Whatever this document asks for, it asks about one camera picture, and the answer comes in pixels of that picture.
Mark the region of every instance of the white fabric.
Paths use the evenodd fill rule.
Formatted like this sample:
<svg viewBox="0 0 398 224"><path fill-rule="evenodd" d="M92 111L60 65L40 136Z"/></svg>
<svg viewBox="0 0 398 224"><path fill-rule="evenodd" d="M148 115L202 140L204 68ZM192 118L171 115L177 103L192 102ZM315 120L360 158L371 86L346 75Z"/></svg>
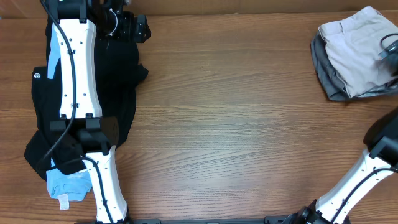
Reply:
<svg viewBox="0 0 398 224"><path fill-rule="evenodd" d="M368 6L355 15L341 21L329 22L319 27L326 42L326 52L334 68L340 74L349 97L361 95L391 80L393 70L380 62L380 40L398 28ZM388 46L397 37L388 38Z"/></svg>

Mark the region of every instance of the black fabric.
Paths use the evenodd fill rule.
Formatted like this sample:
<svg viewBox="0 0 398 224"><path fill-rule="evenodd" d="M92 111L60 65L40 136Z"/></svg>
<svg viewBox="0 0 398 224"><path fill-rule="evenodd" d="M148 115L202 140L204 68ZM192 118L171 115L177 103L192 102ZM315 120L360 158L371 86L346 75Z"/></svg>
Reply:
<svg viewBox="0 0 398 224"><path fill-rule="evenodd" d="M46 28L47 50L49 59L52 24ZM96 39L95 51L96 87L103 117L115 116L119 124L119 141L123 144L129 133L136 110L135 87L146 78L148 71L138 65L139 53L136 43L116 42ZM62 99L62 77L60 60L53 79L47 78L47 67L36 67L32 73L32 99L34 102L38 131L26 146L25 158L35 168L39 159L47 152L57 138L50 132L50 122L59 119ZM66 146L54 150L52 158L56 165L79 158L80 155ZM50 167L50 158L44 167ZM65 174L72 174L85 169L84 163L76 162L60 167ZM38 173L45 180L45 172Z"/></svg>

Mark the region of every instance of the wooden surface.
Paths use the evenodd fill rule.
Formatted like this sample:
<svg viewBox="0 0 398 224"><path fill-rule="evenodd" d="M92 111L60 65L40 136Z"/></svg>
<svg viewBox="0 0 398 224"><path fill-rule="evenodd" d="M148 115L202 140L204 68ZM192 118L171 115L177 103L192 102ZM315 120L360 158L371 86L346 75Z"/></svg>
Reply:
<svg viewBox="0 0 398 224"><path fill-rule="evenodd" d="M358 11L366 6L377 10L397 10L396 0L130 0L125 7L135 14L209 15L281 12ZM39 0L0 0L0 17L44 18Z"/></svg>
<svg viewBox="0 0 398 224"><path fill-rule="evenodd" d="M320 24L352 13L151 16L139 45L147 79L116 162L134 218L262 218L296 212L357 161L368 127L398 97L334 103L314 72ZM398 24L398 12L383 12ZM0 223L92 220L95 200L59 211L23 157L35 133L34 66L45 65L45 20L0 21ZM350 213L395 223L398 175Z"/></svg>

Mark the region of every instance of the pile of clothes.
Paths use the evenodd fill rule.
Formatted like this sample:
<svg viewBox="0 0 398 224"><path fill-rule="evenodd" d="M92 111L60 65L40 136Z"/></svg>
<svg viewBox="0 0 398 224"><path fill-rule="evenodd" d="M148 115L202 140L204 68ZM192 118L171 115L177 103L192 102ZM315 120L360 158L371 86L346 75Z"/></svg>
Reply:
<svg viewBox="0 0 398 224"><path fill-rule="evenodd" d="M368 6L341 21L319 27L311 43L312 59L327 96L347 101L398 93L396 67L382 61L381 39L398 28ZM391 45L398 36L384 41Z"/></svg>
<svg viewBox="0 0 398 224"><path fill-rule="evenodd" d="M47 66L35 67L32 72L32 99L38 131L26 146L24 154L33 169L57 140L50 131L50 122L60 118L62 100L60 48L51 20L48 20L45 35ZM136 111L135 87L148 74L148 70L139 65L138 60L139 52L135 42L95 40L96 90L103 117L114 116L118 120L119 141L116 147L127 139ZM78 152L59 145L42 167L48 169L79 157ZM69 201L82 201L92 187L90 175L82 161L47 172L36 172L47 181L49 195L55 199L66 194Z"/></svg>

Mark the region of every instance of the blue cloth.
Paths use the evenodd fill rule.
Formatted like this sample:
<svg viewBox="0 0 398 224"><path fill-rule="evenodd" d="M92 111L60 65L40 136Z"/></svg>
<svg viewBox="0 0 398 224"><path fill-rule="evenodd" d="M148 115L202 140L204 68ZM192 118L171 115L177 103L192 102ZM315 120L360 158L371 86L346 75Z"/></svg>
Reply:
<svg viewBox="0 0 398 224"><path fill-rule="evenodd" d="M61 58L61 51L60 46L58 43L57 33L54 29L54 25L52 26L51 31L51 42L50 42L50 55L49 55L49 62L47 65L47 78L53 79L55 74L55 67L58 64L58 61Z"/></svg>
<svg viewBox="0 0 398 224"><path fill-rule="evenodd" d="M63 175L58 169L47 171L47 191L54 199L68 194L69 201L81 202L91 190L91 179L88 171Z"/></svg>

